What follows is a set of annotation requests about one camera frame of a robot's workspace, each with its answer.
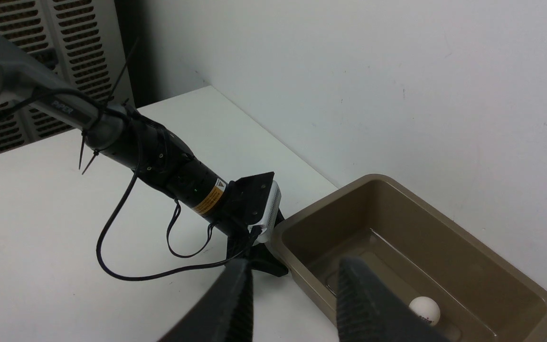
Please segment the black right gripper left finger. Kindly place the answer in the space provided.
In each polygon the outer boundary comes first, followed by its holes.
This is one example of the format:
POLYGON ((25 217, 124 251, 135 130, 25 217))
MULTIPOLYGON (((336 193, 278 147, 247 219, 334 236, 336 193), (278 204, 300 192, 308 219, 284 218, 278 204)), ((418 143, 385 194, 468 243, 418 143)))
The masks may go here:
POLYGON ((228 262, 204 296, 161 342, 251 342, 254 337, 254 286, 244 258, 228 262))

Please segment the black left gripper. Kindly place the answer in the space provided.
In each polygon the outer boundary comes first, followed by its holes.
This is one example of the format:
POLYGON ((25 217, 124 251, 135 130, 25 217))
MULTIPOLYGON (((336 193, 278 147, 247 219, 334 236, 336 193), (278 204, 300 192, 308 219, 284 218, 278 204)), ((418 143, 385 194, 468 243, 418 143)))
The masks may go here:
POLYGON ((257 242, 256 237, 251 236, 249 227, 240 214, 217 209, 211 214, 211 222, 226 235, 225 260, 244 258, 254 271, 275 277, 287 275, 287 266, 269 251, 265 243, 257 242))

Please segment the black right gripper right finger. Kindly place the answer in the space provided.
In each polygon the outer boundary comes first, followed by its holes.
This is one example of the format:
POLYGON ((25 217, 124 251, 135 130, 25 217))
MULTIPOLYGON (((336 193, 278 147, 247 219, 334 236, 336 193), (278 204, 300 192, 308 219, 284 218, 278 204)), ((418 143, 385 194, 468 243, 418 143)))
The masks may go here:
POLYGON ((341 258, 337 283, 339 341, 447 341, 393 294, 361 258, 341 258))

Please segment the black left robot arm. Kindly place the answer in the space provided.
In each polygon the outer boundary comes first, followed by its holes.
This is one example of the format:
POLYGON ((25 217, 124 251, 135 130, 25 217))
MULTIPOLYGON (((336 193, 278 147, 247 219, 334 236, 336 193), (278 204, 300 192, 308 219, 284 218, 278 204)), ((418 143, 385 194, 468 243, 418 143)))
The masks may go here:
POLYGON ((252 270, 275 277, 289 272, 265 246, 265 234, 284 219, 279 210, 282 193, 273 172, 226 182, 164 125, 130 104, 97 102, 0 35, 0 104, 4 102, 13 105, 1 112, 0 121, 27 106, 36 108, 80 130, 82 145, 93 150, 94 156, 107 156, 133 172, 97 240, 98 263, 111 277, 127 282, 150 281, 223 266, 234 258, 244 258, 252 270), (120 275, 107 267, 102 255, 104 238, 137 180, 174 200, 167 235, 184 204, 208 222, 208 238, 215 228, 226 235, 224 260, 147 276, 120 275))

